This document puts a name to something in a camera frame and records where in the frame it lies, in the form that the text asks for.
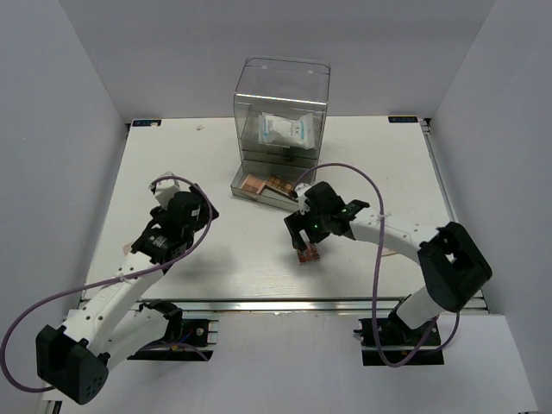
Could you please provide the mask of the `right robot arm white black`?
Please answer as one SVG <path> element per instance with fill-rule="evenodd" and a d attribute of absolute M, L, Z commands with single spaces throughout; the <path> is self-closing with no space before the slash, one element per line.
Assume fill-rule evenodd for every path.
<path fill-rule="evenodd" d="M 298 203 L 299 210 L 284 219 L 298 251 L 335 235 L 382 244 L 420 266 L 424 286 L 388 317 L 396 342 L 410 343 L 429 320 L 445 311 L 461 311 L 492 277 L 484 255 L 459 223 L 434 228 L 385 217 L 367 202 L 355 199 L 346 204 L 326 182 L 301 185 Z"/>

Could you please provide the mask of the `long brown eyeshadow palette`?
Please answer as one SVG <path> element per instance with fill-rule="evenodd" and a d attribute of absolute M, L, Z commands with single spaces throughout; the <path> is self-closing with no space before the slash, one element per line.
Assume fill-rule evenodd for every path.
<path fill-rule="evenodd" d="M 288 199 L 297 197 L 293 184 L 276 175 L 271 175 L 265 180 L 265 187 Z"/>

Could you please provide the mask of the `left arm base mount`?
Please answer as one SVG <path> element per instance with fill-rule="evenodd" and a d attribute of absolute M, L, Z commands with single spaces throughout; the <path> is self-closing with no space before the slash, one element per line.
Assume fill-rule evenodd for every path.
<path fill-rule="evenodd" d="M 219 320 L 204 315 L 192 317 L 184 314 L 181 331 L 174 340 L 150 342 L 131 356 L 128 361 L 207 362 L 217 344 Z"/>

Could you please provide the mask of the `nine-pan pink eyeshadow palette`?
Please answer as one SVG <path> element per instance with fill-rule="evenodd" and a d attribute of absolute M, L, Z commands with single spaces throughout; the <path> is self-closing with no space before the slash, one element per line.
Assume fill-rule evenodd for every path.
<path fill-rule="evenodd" d="M 316 243 L 309 243 L 306 250 L 296 250 L 298 262 L 305 265 L 320 260 L 320 254 Z"/>

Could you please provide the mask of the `four-pan brown eyeshadow palette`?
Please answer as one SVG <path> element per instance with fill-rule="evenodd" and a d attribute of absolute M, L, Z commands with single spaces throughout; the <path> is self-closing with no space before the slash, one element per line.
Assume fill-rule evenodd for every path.
<path fill-rule="evenodd" d="M 254 195 L 259 195 L 262 193 L 265 186 L 266 181 L 264 179 L 260 179 L 253 174 L 248 174 L 242 181 L 240 189 Z"/>

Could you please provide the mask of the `black jar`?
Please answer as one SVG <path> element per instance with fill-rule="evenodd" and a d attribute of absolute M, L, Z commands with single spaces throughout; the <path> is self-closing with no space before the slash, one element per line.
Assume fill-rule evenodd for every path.
<path fill-rule="evenodd" d="M 286 147 L 282 150 L 282 156 L 287 162 L 293 162 L 304 156 L 304 150 L 300 147 Z"/>

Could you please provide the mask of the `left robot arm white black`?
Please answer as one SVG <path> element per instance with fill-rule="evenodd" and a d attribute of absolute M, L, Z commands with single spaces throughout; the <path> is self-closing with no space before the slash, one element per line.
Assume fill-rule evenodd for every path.
<path fill-rule="evenodd" d="M 191 335 L 183 311 L 166 300 L 141 304 L 126 315 L 170 267 L 191 253 L 195 234 L 218 217 L 197 185 L 187 190 L 176 179 L 151 186 L 158 205 L 141 235 L 131 244 L 112 285 L 101 287 L 81 309 L 58 327 L 36 337 L 39 377 L 79 405 L 92 401 L 110 370 L 152 345 L 173 346 Z"/>

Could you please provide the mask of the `clear acrylic drawer organizer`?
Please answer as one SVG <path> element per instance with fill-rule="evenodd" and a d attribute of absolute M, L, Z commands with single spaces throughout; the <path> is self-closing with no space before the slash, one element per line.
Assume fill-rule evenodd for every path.
<path fill-rule="evenodd" d="M 297 181 L 312 183 L 329 107 L 330 66 L 253 55 L 237 82 L 233 110 L 240 165 L 234 196 L 295 210 Z"/>

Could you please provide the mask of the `cotton pad pack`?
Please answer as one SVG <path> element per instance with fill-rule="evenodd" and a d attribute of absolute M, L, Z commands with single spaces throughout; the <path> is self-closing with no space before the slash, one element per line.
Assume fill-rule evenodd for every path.
<path fill-rule="evenodd" d="M 275 132 L 286 145 L 303 149 L 312 149 L 316 146 L 312 114 L 306 114 L 294 121 L 279 119 L 275 122 Z"/>
<path fill-rule="evenodd" d="M 262 113 L 259 116 L 259 143 L 280 142 L 292 144 L 300 142 L 302 138 L 303 132 L 300 122 L 267 113 Z"/>

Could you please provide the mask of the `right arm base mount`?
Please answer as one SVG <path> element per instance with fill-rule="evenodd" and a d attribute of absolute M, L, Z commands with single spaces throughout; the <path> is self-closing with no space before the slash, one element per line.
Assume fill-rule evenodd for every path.
<path fill-rule="evenodd" d="M 386 358 L 391 363 L 403 360 L 420 342 L 428 328 L 431 331 L 418 352 L 406 363 L 407 366 L 442 366 L 444 357 L 440 347 L 442 340 L 439 329 L 431 322 L 423 324 L 420 328 L 405 333 L 395 328 L 386 318 L 377 318 L 380 344 Z M 359 320 L 358 328 L 353 330 L 354 337 L 361 342 L 362 363 L 365 367 L 383 367 L 373 338 L 372 319 Z"/>

